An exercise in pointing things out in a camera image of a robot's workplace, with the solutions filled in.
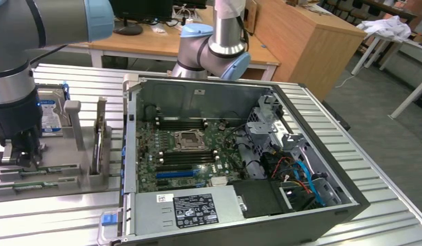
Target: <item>wooden desk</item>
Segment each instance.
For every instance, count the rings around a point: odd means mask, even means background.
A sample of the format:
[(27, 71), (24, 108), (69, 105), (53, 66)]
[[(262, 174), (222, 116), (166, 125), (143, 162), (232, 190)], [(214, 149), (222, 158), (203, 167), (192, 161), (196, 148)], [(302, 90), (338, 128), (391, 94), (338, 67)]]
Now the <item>wooden desk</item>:
[(322, 15), (283, 0), (256, 0), (255, 35), (281, 61), (273, 81), (306, 84), (322, 101), (366, 36), (334, 15)]
[(406, 19), (406, 24), (409, 24), (414, 18), (417, 18), (417, 15), (411, 13), (409, 10), (403, 9), (397, 9), (391, 6), (387, 6), (383, 3), (375, 2), (374, 0), (361, 0), (363, 4), (379, 9), (382, 12), (397, 15), (399, 18)]
[[(212, 24), (212, 7), (198, 10), (203, 24)], [(155, 33), (148, 25), (143, 25), (143, 33), (138, 36), (115, 34), (112, 37), (90, 43), (92, 66), (102, 67), (102, 56), (123, 56), (155, 60), (176, 61), (180, 44), (180, 31), (164, 26), (167, 34)], [(250, 37), (250, 68), (265, 70), (262, 80), (271, 80), (279, 60), (255, 36)]]

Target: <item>aluminum table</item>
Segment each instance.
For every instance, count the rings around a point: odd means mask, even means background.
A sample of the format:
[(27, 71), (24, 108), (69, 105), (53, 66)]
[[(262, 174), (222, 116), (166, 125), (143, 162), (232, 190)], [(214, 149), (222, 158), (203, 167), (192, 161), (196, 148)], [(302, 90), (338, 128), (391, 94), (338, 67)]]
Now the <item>aluminum table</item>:
[[(110, 185), (100, 193), (1, 202), (0, 245), (96, 245), (99, 216), (119, 206), (122, 82), (124, 74), (134, 72), (47, 64), (35, 69), (37, 83), (68, 83), (71, 99), (81, 101), (83, 126), (92, 125), (98, 97), (107, 97), (106, 118), (114, 128)], [(351, 222), (305, 245), (422, 245), (422, 214), (410, 200), (310, 91), (297, 84), (282, 83), (281, 87), (371, 203)], [(289, 125), (297, 132), (295, 124)]]

